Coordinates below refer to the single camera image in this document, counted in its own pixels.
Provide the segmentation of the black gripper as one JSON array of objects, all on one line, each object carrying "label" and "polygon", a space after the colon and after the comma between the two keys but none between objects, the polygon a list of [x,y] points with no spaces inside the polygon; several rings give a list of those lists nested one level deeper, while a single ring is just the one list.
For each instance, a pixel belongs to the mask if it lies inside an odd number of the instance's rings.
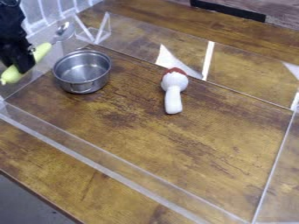
[{"label": "black gripper", "polygon": [[0,46],[13,45],[11,49],[0,50],[0,61],[6,67],[13,65],[18,73],[25,74],[35,62],[22,28],[25,15],[19,3],[21,0],[0,0]]}]

